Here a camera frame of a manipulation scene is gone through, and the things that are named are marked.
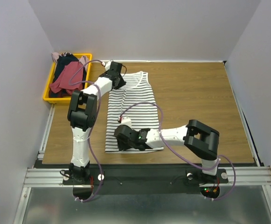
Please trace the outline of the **black white striped tank top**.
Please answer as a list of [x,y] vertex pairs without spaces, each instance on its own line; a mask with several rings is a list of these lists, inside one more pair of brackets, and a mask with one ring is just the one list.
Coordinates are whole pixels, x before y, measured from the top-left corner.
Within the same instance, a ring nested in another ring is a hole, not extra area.
[[[153,89],[148,81],[147,72],[125,74],[126,85],[118,90],[109,92],[107,128],[105,139],[106,153],[140,154],[138,149],[131,148],[119,151],[116,138],[113,136],[118,127],[120,114],[129,106],[138,102],[156,103]],[[132,129],[139,131],[143,128],[157,129],[159,127],[158,109],[151,104],[141,104],[129,109],[124,116],[131,119]]]

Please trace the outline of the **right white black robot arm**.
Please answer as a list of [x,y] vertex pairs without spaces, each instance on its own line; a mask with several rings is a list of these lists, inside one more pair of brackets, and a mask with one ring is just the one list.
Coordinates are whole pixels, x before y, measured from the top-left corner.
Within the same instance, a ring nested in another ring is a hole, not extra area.
[[139,151],[155,150],[161,147],[185,146],[201,159],[199,178],[202,182],[214,182],[219,163],[217,151],[220,133],[192,119],[187,125],[171,129],[143,128],[138,131],[126,123],[120,124],[114,131],[114,137],[120,151],[134,148]]

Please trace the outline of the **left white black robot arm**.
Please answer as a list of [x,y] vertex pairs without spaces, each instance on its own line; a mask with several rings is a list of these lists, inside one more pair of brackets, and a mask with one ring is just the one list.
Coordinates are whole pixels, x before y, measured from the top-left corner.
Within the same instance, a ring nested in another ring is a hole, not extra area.
[[102,63],[105,72],[87,88],[73,91],[67,119],[73,133],[73,151],[68,173],[64,178],[78,184],[90,180],[89,139],[98,117],[102,96],[123,87],[126,82],[121,74],[125,66],[115,61]]

